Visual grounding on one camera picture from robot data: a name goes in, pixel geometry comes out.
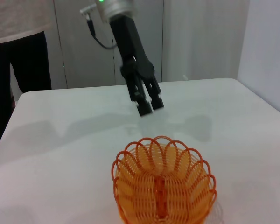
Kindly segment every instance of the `black cable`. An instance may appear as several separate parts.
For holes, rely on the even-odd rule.
[[[103,48],[107,49],[107,50],[111,50],[111,49],[114,49],[117,47],[117,44],[111,46],[111,47],[106,47],[105,45],[103,45],[101,43],[101,41],[99,41],[96,37],[96,34],[95,34],[95,30],[94,30],[94,25],[93,25],[93,21],[92,20],[87,20],[87,25],[88,25],[88,28],[90,30],[90,33],[92,35],[92,37],[96,40],[96,42],[98,42],[99,45],[101,45]]]

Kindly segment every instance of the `orange basket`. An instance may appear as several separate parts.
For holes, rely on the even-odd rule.
[[[165,136],[129,143],[116,156],[112,179],[125,224],[203,224],[217,197],[207,161]]]

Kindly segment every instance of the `white table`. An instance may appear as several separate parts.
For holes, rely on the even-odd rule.
[[[111,164],[167,135],[217,180],[212,224],[280,224],[280,113],[236,80],[162,83],[140,118],[126,86],[24,94],[0,142],[0,224],[120,224]]]

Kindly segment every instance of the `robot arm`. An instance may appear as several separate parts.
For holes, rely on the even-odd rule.
[[[131,18],[134,13],[133,0],[95,0],[95,2],[102,20],[111,26],[122,57],[120,71],[126,80],[131,100],[138,103],[140,116],[152,113],[142,83],[151,98],[153,109],[163,108],[164,104],[159,96],[161,90],[154,76],[154,66],[144,52],[137,28]],[[81,13],[90,17],[90,11],[91,7],[81,10]],[[91,34],[95,35],[93,24],[88,22],[88,25]]]

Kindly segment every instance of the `white wall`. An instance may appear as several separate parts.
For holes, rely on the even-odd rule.
[[[236,78],[250,0],[165,0],[163,81]]]
[[[251,0],[238,80],[280,111],[280,0]]]

